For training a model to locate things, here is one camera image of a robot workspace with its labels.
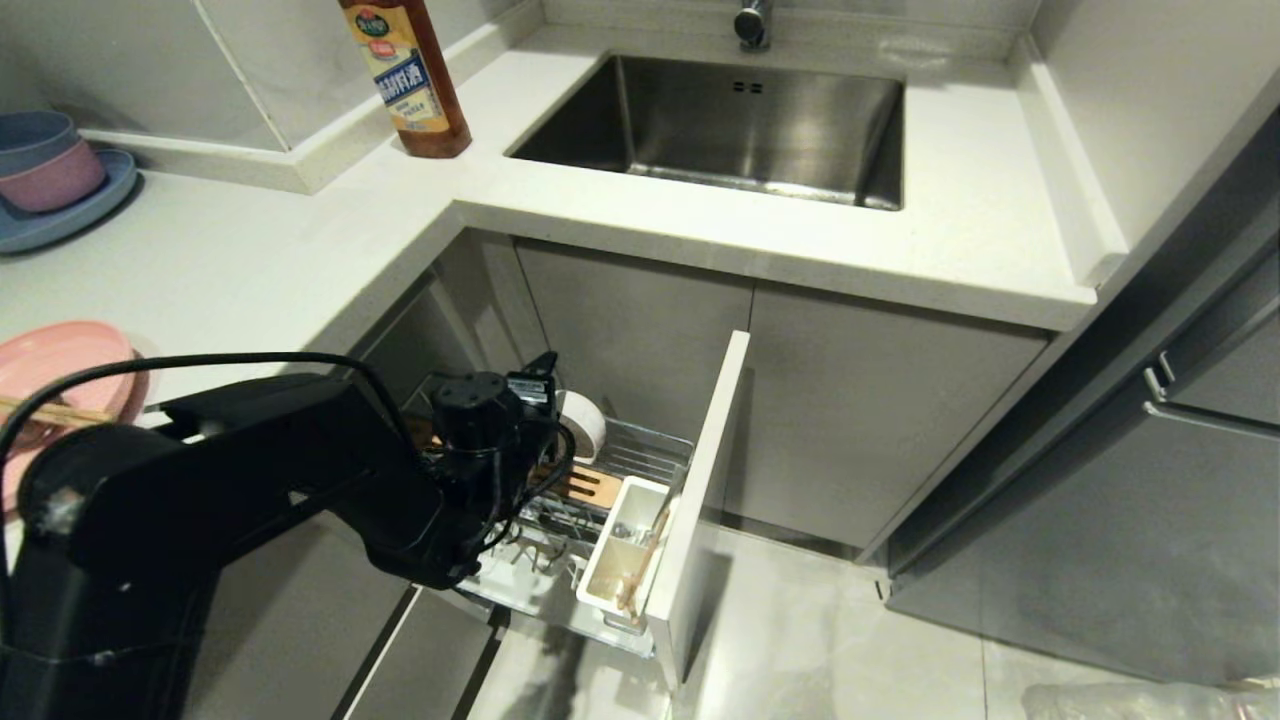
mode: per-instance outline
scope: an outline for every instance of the white countertop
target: white countertop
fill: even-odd
[[[905,209],[503,156],[609,50],[905,79]],[[547,26],[460,97],[476,138],[460,158],[392,140],[314,196],[143,173],[96,229],[0,258],[0,338],[92,318],[146,355],[346,351],[466,225],[1055,331],[1096,300],[1071,279],[1002,65]],[[170,373],[151,395],[265,372]]]

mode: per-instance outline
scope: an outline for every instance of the cabinet handle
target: cabinet handle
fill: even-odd
[[[1175,420],[1189,425],[1198,425],[1201,428],[1224,430],[1228,433],[1236,433],[1262,439],[1280,441],[1280,425],[1275,423],[1263,423],[1262,420],[1228,415],[1226,413],[1217,413],[1216,410],[1206,410],[1203,407],[1170,402],[1165,387],[1160,384],[1160,378],[1156,377],[1155,368],[1147,368],[1143,370],[1142,377],[1147,382],[1147,388],[1151,391],[1151,400],[1143,402],[1142,409],[1152,418]]]

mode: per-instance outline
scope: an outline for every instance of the refrigerator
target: refrigerator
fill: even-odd
[[[1280,674],[1277,129],[895,532],[891,610],[1164,682]]]

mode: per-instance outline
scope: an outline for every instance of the tile floor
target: tile floor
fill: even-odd
[[[673,702],[653,664],[516,618],[470,720],[1015,720],[1032,684],[1138,682],[890,612],[876,570],[717,539],[724,591]]]

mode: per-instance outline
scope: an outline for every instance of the pink bowl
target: pink bowl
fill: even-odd
[[[88,142],[81,140],[42,165],[0,178],[0,195],[19,210],[47,213],[97,190],[106,169]]]

